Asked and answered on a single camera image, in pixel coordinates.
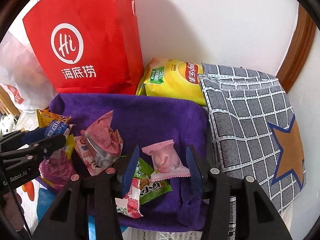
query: screw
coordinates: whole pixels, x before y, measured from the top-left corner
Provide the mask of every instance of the screw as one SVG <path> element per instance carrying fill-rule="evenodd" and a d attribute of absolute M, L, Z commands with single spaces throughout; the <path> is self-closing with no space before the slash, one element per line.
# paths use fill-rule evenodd
<path fill-rule="evenodd" d="M 245 179 L 247 182 L 254 182 L 254 177 L 252 176 L 246 176 Z"/>
<path fill-rule="evenodd" d="M 73 174 L 72 176 L 71 176 L 71 180 L 72 181 L 76 181 L 76 180 L 78 180 L 79 179 L 79 175 L 78 174 Z"/>
<path fill-rule="evenodd" d="M 113 174 L 113 173 L 115 173 L 116 172 L 116 169 L 115 168 L 107 168 L 106 169 L 106 173 L 108 173 L 108 174 Z"/>
<path fill-rule="evenodd" d="M 220 171 L 219 171 L 217 168 L 212 168 L 212 169 L 210 170 L 210 172 L 211 172 L 212 174 L 215 174 L 215 175 L 217 175 L 217 174 L 220 173 Z"/>

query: white plastic bag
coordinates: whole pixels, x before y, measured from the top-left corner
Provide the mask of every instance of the white plastic bag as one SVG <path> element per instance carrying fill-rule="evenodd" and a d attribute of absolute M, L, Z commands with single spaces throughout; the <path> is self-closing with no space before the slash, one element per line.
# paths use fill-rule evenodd
<path fill-rule="evenodd" d="M 0 83 L 20 110 L 45 109 L 57 95 L 36 56 L 9 31 L 0 43 Z"/>

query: brown star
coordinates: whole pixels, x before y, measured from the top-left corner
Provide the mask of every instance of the brown star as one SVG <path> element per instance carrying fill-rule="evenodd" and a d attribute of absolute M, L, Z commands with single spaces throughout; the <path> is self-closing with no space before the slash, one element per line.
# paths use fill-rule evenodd
<path fill-rule="evenodd" d="M 280 148 L 280 156 L 272 184 L 292 173 L 301 190 L 303 186 L 304 154 L 295 116 L 293 116 L 288 129 L 283 129 L 271 123 L 268 124 Z"/>

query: purple towel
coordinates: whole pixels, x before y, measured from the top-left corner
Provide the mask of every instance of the purple towel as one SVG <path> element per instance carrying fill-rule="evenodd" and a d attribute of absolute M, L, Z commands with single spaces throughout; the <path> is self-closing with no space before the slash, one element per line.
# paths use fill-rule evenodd
<path fill-rule="evenodd" d="M 201 157 L 206 156 L 207 114 L 191 101 L 116 94 L 60 94 L 51 102 L 50 109 L 72 116 L 70 123 L 76 125 L 72 130 L 75 136 L 113 110 L 111 128 L 118 129 L 123 138 L 123 155 L 136 144 L 142 148 L 173 139 L 183 165 L 187 166 L 185 152 L 189 144 L 195 146 Z M 150 156 L 140 151 L 140 157 L 153 166 Z M 165 232 L 202 229 L 206 204 L 191 193 L 190 178 L 172 178 L 170 184 L 171 192 L 141 206 L 142 218 L 120 215 L 120 224 Z"/>

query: red paper bag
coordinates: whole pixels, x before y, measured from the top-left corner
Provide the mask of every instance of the red paper bag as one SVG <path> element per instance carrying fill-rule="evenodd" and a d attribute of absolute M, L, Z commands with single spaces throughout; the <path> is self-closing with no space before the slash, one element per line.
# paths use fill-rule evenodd
<path fill-rule="evenodd" d="M 59 93 L 135 94 L 143 62 L 134 0 L 40 0 L 23 23 Z"/>

